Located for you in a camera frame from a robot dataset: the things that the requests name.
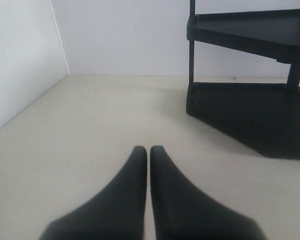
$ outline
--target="black plastic shelf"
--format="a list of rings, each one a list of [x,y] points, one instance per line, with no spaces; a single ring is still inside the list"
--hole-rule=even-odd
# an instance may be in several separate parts
[[[300,159],[300,87],[195,82],[187,113],[263,156]]]
[[[197,14],[189,17],[187,39],[300,62],[300,9]]]

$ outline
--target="floor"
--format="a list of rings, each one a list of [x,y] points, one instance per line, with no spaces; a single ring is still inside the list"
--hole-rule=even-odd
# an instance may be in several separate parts
[[[182,77],[71,75],[38,99],[0,130],[0,240],[38,239],[100,191],[135,145],[163,145],[194,184],[257,220],[269,240],[300,240],[300,161],[264,158],[188,116],[186,94]],[[154,240],[149,191],[145,216]]]

